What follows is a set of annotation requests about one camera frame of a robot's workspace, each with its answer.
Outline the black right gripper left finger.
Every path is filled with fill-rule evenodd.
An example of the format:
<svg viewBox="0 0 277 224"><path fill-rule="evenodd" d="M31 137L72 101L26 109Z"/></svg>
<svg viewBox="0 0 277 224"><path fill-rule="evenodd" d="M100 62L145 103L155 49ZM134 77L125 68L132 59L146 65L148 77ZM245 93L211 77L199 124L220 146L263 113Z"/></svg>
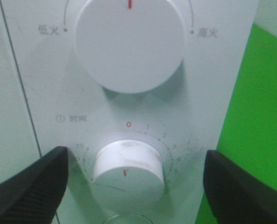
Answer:
<svg viewBox="0 0 277 224"><path fill-rule="evenodd" d="M0 224L50 224L68 183L68 149L55 147L0 183Z"/></svg>

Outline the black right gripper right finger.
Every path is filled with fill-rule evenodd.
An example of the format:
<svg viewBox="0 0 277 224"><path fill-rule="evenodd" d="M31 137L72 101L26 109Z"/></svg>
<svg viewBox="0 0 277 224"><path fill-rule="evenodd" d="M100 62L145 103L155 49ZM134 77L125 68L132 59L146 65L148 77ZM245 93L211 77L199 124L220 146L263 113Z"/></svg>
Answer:
<svg viewBox="0 0 277 224"><path fill-rule="evenodd" d="M220 224L277 224L277 191L216 150L205 158L203 186Z"/></svg>

